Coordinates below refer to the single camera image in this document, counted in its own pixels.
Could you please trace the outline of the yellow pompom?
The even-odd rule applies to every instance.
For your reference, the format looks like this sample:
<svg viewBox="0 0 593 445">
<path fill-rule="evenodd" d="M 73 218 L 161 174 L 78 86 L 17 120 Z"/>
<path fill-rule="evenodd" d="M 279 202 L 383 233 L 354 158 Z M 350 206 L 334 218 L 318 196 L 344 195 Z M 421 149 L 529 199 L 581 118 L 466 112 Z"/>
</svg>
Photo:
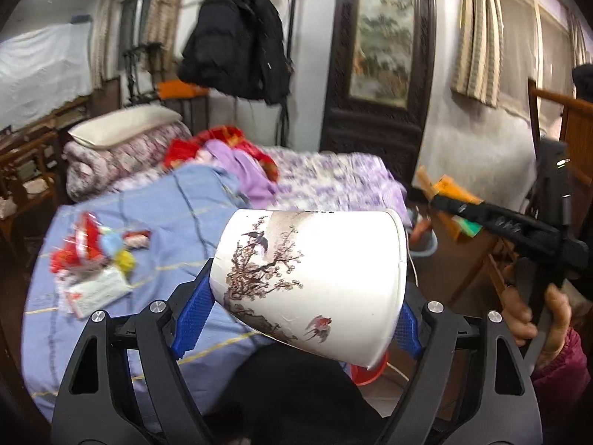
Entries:
<svg viewBox="0 0 593 445">
<path fill-rule="evenodd" d="M 131 251 L 121 249 L 113 258 L 113 264 L 124 275 L 130 275 L 136 267 L 136 259 Z"/>
</svg>

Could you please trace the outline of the white floral paper cup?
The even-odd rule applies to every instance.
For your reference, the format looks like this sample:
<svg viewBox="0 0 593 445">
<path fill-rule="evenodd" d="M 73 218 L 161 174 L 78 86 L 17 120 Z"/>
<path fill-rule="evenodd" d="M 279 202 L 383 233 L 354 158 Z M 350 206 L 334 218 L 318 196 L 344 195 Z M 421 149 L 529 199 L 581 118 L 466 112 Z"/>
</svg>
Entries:
<svg viewBox="0 0 593 445">
<path fill-rule="evenodd" d="M 210 287 L 265 336 L 371 369 L 392 340 L 406 278 L 407 234 L 391 209 L 243 209 L 224 227 Z"/>
</svg>

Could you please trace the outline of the light blue case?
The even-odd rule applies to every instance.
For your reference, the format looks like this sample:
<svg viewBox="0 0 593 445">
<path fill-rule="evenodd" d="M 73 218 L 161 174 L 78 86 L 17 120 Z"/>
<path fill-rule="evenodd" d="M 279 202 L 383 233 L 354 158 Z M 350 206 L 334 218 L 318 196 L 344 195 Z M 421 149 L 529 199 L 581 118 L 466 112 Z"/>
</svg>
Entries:
<svg viewBox="0 0 593 445">
<path fill-rule="evenodd" d="M 121 237 L 120 234 L 110 231 L 100 234 L 99 247 L 102 250 L 103 255 L 106 255 L 106 257 L 110 259 L 115 259 L 117 254 L 125 249 L 125 244 L 123 237 Z"/>
</svg>

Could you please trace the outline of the white printed packet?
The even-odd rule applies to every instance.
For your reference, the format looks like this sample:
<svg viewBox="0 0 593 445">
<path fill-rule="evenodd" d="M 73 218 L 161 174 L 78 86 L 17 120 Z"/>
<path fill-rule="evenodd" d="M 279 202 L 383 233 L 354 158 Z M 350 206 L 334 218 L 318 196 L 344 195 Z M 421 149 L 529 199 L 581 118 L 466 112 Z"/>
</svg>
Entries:
<svg viewBox="0 0 593 445">
<path fill-rule="evenodd" d="M 61 270 L 54 276 L 54 284 L 59 310 L 77 319 L 86 319 L 133 290 L 124 273 L 113 265 L 82 274 Z"/>
</svg>

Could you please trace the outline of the small red white wrapper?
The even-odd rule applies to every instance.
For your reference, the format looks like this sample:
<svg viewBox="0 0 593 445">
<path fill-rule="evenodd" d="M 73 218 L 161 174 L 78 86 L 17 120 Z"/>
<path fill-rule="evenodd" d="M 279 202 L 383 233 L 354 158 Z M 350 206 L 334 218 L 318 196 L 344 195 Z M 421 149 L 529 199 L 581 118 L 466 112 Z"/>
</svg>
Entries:
<svg viewBox="0 0 593 445">
<path fill-rule="evenodd" d="M 148 249 L 152 232 L 150 230 L 127 231 L 123 235 L 124 247 L 127 249 Z"/>
</svg>

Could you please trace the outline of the red snack bag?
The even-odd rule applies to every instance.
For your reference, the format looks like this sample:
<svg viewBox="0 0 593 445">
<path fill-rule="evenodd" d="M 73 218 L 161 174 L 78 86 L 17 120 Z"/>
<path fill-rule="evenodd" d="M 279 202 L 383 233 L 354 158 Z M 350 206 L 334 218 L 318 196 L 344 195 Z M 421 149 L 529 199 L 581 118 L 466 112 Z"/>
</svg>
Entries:
<svg viewBox="0 0 593 445">
<path fill-rule="evenodd" d="M 99 221 L 89 212 L 79 215 L 73 227 L 72 235 L 64 240 L 62 251 L 62 264 L 68 269 L 95 266 L 103 263 L 102 248 L 100 248 Z"/>
</svg>

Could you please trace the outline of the red mesh trash basket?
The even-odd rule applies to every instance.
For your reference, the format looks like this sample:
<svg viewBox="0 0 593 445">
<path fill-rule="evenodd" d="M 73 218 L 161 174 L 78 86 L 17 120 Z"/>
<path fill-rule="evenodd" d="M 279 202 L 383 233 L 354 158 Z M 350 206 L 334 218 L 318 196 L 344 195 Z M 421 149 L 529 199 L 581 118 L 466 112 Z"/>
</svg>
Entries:
<svg viewBox="0 0 593 445">
<path fill-rule="evenodd" d="M 375 367 L 359 367 L 351 365 L 351 378 L 357 387 L 364 387 L 373 384 L 380 378 L 388 364 L 389 354 L 383 354 L 381 360 Z"/>
</svg>

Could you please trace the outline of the light blue wash basin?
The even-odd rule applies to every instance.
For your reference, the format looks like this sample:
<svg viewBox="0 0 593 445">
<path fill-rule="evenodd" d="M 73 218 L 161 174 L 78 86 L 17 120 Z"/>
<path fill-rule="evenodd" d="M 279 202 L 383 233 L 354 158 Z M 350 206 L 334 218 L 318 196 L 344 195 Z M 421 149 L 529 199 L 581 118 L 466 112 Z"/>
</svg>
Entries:
<svg viewBox="0 0 593 445">
<path fill-rule="evenodd" d="M 407 228 L 408 248 L 409 248 L 410 254 L 413 258 L 428 258 L 428 257 L 432 256 L 433 254 L 435 254 L 435 252 L 438 248 L 438 239 L 437 239 L 436 233 L 433 229 L 433 225 L 432 225 L 432 230 L 431 230 L 430 236 L 426 236 L 418 246 L 416 246 L 416 247 L 410 246 L 409 234 L 410 234 L 411 230 L 413 229 L 414 225 L 416 224 L 417 220 L 421 217 L 429 217 L 429 216 L 424 216 L 418 212 L 412 213 L 410 215 L 412 226 L 410 228 Z"/>
</svg>

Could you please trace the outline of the red patterned blanket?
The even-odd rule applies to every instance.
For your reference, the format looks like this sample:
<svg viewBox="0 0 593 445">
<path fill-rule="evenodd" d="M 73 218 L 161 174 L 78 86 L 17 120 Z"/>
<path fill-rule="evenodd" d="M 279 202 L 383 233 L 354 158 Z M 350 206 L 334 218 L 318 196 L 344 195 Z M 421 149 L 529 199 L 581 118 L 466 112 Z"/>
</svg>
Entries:
<svg viewBox="0 0 593 445">
<path fill-rule="evenodd" d="M 165 169 L 173 169 L 183 162 L 196 158 L 200 150 L 212 152 L 223 147 L 232 151 L 242 151 L 250 156 L 260 165 L 269 181 L 278 182 L 279 171 L 274 159 L 247 140 L 243 131 L 236 126 L 216 126 L 216 128 L 202 131 L 194 137 L 173 139 L 169 143 L 161 164 Z"/>
</svg>

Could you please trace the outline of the floral folded quilt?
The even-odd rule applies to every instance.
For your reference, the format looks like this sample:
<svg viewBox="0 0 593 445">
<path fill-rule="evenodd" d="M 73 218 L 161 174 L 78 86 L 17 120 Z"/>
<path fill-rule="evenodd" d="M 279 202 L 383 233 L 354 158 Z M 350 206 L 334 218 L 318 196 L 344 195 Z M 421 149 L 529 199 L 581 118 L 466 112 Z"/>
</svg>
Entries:
<svg viewBox="0 0 593 445">
<path fill-rule="evenodd" d="M 103 194 L 115 181 L 158 166 L 172 140 L 190 137 L 183 123 L 169 123 L 106 150 L 70 141 L 63 148 L 66 194 L 74 202 Z"/>
</svg>

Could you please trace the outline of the black metal coat rack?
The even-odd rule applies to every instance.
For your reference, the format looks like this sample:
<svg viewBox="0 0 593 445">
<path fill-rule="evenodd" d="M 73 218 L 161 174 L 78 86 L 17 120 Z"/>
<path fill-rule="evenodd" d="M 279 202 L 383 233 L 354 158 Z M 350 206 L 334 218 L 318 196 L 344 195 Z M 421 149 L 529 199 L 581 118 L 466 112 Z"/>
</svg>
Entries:
<svg viewBox="0 0 593 445">
<path fill-rule="evenodd" d="M 288 33 L 286 34 L 285 40 L 285 57 L 288 61 L 289 73 L 294 73 L 294 64 L 292 63 L 292 44 L 294 43 L 294 31 L 295 31 L 295 11 L 297 11 L 297 1 L 289 0 L 289 13 L 288 13 Z M 276 121 L 275 128 L 275 143 L 277 146 L 287 148 L 289 130 L 291 129 L 291 121 L 289 120 L 288 110 L 288 99 L 284 98 L 281 103 L 281 109 Z"/>
</svg>

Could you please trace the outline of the beige checked curtain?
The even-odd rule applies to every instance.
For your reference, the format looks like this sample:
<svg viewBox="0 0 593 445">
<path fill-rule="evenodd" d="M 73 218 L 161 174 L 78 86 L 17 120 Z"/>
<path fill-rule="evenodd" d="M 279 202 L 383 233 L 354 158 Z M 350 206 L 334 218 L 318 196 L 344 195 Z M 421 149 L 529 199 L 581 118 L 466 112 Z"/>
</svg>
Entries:
<svg viewBox="0 0 593 445">
<path fill-rule="evenodd" d="M 461 0 L 459 47 L 451 90 L 495 109 L 503 69 L 501 0 Z"/>
</svg>

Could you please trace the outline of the carved dark wooden screen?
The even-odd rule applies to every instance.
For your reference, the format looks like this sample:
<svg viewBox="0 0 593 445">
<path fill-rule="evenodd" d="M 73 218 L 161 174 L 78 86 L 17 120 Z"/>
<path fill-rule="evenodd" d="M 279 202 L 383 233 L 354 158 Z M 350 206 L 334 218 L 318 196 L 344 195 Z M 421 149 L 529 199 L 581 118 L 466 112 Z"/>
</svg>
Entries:
<svg viewBox="0 0 593 445">
<path fill-rule="evenodd" d="M 435 36 L 435 0 L 336 0 L 321 150 L 378 156 L 411 185 Z"/>
</svg>

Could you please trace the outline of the black puffer jacket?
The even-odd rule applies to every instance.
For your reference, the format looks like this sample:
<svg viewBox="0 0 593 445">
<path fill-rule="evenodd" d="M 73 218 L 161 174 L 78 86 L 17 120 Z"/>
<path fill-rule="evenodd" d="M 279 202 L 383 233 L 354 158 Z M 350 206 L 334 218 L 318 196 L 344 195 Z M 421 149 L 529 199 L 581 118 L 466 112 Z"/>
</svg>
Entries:
<svg viewBox="0 0 593 445">
<path fill-rule="evenodd" d="M 203 0 L 177 75 L 235 98 L 284 103 L 291 67 L 271 0 Z"/>
</svg>

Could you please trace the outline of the white dust cover sheet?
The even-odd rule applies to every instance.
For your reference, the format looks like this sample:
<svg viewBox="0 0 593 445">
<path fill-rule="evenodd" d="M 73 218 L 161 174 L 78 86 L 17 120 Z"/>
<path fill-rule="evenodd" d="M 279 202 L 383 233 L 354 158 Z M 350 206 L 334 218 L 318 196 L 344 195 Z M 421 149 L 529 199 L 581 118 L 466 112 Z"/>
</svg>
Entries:
<svg viewBox="0 0 593 445">
<path fill-rule="evenodd" d="M 92 25 L 49 25 L 1 43 L 1 128 L 20 130 L 92 93 Z"/>
</svg>

